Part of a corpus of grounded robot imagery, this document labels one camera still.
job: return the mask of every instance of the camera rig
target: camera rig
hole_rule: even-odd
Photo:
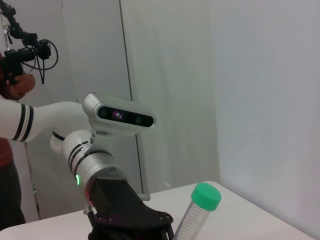
[[[20,24],[14,18],[14,15],[17,13],[15,8],[8,5],[3,0],[0,0],[0,9],[0,14],[5,16],[9,22],[9,25],[5,26],[5,30],[10,44],[13,43],[11,39],[11,37],[13,37],[15,39],[21,39],[22,44],[24,45],[24,48],[18,50],[10,49],[4,52],[4,57],[0,63],[4,79],[9,80],[11,85],[16,84],[15,77],[25,73],[22,66],[25,65],[30,67],[31,71],[34,69],[39,70],[42,84],[44,84],[45,71],[54,68],[58,63],[59,54],[57,47],[50,40],[38,40],[38,35],[36,33],[23,31]],[[45,68],[45,60],[49,59],[51,56],[51,45],[56,52],[56,61],[51,67]],[[42,60],[42,67],[40,67],[39,59]],[[32,60],[34,61],[33,66],[26,63]]]

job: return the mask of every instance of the red shirt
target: red shirt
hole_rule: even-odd
[[[0,92],[6,87],[6,80],[4,79],[4,75],[2,69],[0,67]],[[0,138],[0,167],[3,167],[9,164],[14,158],[10,143],[7,139]]]

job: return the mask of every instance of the person's hand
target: person's hand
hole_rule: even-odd
[[[6,81],[7,93],[13,100],[21,99],[26,93],[34,89],[36,84],[35,78],[29,74],[16,76],[14,79],[16,81],[15,85],[10,85],[9,80]]]

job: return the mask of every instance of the white table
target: white table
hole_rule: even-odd
[[[313,238],[267,213],[215,182],[222,202],[210,214],[197,240],[312,240]],[[146,204],[169,213],[176,231],[195,185],[151,195]],[[87,240],[92,228],[82,211],[11,227],[0,232],[0,240]]]

